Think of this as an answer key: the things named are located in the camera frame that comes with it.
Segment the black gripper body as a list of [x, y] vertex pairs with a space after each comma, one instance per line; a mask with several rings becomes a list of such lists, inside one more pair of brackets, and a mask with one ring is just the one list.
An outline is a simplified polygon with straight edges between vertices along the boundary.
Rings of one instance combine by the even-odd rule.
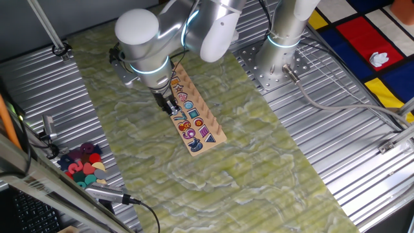
[[155, 97], [159, 106], [173, 106], [174, 99], [173, 93], [170, 87], [161, 89], [152, 89], [153, 96]]

